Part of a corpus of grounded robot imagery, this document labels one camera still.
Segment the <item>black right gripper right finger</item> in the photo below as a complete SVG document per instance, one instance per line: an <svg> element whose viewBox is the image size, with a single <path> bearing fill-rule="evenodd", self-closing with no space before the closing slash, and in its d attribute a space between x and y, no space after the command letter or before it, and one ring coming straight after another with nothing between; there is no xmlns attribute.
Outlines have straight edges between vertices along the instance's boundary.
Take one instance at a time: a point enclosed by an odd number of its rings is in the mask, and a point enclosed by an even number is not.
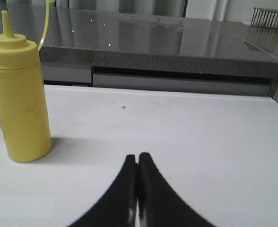
<svg viewBox="0 0 278 227"><path fill-rule="evenodd" d="M182 200L146 152L139 155L138 202L141 227L214 226Z"/></svg>

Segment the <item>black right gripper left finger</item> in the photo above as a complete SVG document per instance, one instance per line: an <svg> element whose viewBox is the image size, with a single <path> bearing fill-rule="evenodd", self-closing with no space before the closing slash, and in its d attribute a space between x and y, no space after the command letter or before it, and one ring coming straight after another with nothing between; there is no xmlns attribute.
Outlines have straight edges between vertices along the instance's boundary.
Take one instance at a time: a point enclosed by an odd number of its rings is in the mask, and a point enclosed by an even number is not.
<svg viewBox="0 0 278 227"><path fill-rule="evenodd" d="M116 178L102 197L71 227L133 227L137 213L138 164L127 155Z"/></svg>

